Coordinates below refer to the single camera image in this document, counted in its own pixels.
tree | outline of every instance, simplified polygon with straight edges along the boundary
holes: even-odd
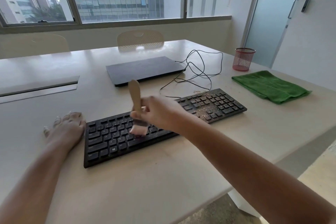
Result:
[[[33,22],[38,21],[66,21],[62,6],[60,4],[55,4],[47,9],[43,8],[33,8],[33,16],[31,20]]]

microfiber towel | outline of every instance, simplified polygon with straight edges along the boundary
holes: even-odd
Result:
[[[311,93],[296,84],[281,80],[268,71],[233,76],[232,79],[259,98],[282,104]]]

person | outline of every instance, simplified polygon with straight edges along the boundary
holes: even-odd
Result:
[[[145,110],[131,112],[133,118],[187,138],[269,223],[336,223],[332,204],[176,101],[154,96],[141,101]],[[82,114],[73,112],[44,129],[49,143],[3,201],[0,224],[45,222],[62,163],[82,138],[85,124]]]

person's right arm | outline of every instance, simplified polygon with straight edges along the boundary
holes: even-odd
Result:
[[[269,223],[336,221],[336,208],[303,183],[161,97],[142,99],[146,111],[131,116],[174,131],[194,144]]]

frosted glass door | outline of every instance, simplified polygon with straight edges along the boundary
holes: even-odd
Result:
[[[293,2],[294,0],[258,0],[245,45],[256,50],[252,62],[271,66]]]

